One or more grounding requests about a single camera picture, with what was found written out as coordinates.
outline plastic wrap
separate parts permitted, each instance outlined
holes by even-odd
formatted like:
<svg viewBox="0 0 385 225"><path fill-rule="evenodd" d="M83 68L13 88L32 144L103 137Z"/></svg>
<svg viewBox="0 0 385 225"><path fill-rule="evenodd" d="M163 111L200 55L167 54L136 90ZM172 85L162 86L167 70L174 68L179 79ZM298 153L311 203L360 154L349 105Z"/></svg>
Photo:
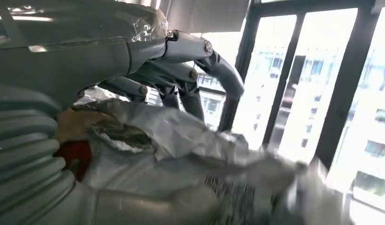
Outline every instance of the plastic wrap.
<svg viewBox="0 0 385 225"><path fill-rule="evenodd" d="M141 129L152 139L157 160L191 153L214 158L228 165L249 165L263 155L243 141L229 141L225 134L210 130L202 121L177 109L125 102L119 99L89 102L79 109L112 116L122 124Z"/></svg>
<svg viewBox="0 0 385 225"><path fill-rule="evenodd" d="M277 203L269 225L351 225L343 194L326 186L326 174L313 160Z"/></svg>
<svg viewBox="0 0 385 225"><path fill-rule="evenodd" d="M270 155L240 167L194 155L158 162L153 154L119 151L94 138L90 147L93 161L83 181L87 185L151 197L206 186L220 201L210 224L267 224L273 199L293 183L296 173L295 166Z"/></svg>
<svg viewBox="0 0 385 225"><path fill-rule="evenodd" d="M12 46L3 47L28 46L32 52L153 41L165 38L168 28L160 10L119 1L6 0L1 5L19 34Z"/></svg>

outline crumpled foil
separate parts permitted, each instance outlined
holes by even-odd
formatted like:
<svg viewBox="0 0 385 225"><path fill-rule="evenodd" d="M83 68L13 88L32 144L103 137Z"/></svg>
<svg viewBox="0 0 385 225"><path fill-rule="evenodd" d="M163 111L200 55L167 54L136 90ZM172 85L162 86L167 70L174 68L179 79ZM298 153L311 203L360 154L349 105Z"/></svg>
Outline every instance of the crumpled foil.
<svg viewBox="0 0 385 225"><path fill-rule="evenodd" d="M123 129L118 125L119 130L111 132L99 126L94 128L95 132L106 134L112 140L124 141L123 135L126 135L129 127L140 129L151 139L157 160L195 154L228 165L249 165L263 156L262 150L249 150L246 140L241 140L241 136L212 131L199 119L177 109L114 98L88 102L76 108L105 113L122 126L128 125Z"/></svg>

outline building window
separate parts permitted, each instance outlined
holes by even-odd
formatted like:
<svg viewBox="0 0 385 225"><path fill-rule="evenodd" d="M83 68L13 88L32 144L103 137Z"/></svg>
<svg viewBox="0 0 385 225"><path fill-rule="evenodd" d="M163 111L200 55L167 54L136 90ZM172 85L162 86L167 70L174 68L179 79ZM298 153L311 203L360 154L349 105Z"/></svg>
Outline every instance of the building window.
<svg viewBox="0 0 385 225"><path fill-rule="evenodd" d="M385 144L368 141L365 152L370 153L373 157L382 158L385 156Z"/></svg>
<svg viewBox="0 0 385 225"><path fill-rule="evenodd" d="M207 104L207 97L202 98L202 104L206 107Z"/></svg>
<svg viewBox="0 0 385 225"><path fill-rule="evenodd" d="M319 102L321 100L321 96L315 96L314 101Z"/></svg>
<svg viewBox="0 0 385 225"><path fill-rule="evenodd" d="M311 109L311 113L312 113L312 114L316 114L316 113L317 113L317 110L318 110L318 108L312 108L312 109Z"/></svg>
<svg viewBox="0 0 385 225"><path fill-rule="evenodd" d="M302 140L302 147L305 148L307 146L307 142L308 142L308 139L307 138L304 138Z"/></svg>
<svg viewBox="0 0 385 225"><path fill-rule="evenodd" d="M312 64L310 75L320 74L323 64L323 61L315 60Z"/></svg>
<svg viewBox="0 0 385 225"><path fill-rule="evenodd" d="M381 123L385 123L385 110L378 109L376 112L375 120Z"/></svg>
<svg viewBox="0 0 385 225"><path fill-rule="evenodd" d="M311 129L312 129L312 124L307 125L306 133L311 132Z"/></svg>
<svg viewBox="0 0 385 225"><path fill-rule="evenodd" d="M282 59L274 58L272 67L277 68L277 69L281 69L281 65L282 65Z"/></svg>
<svg viewBox="0 0 385 225"><path fill-rule="evenodd" d="M277 79L277 78L278 78L278 74L270 73L270 78L275 78L275 79Z"/></svg>
<svg viewBox="0 0 385 225"><path fill-rule="evenodd" d="M378 196L385 196L385 180L358 171L354 179L354 187L369 191Z"/></svg>
<svg viewBox="0 0 385 225"><path fill-rule="evenodd" d="M214 100L214 99L209 99L207 109L212 112L216 112L217 107L220 105L220 101Z"/></svg>

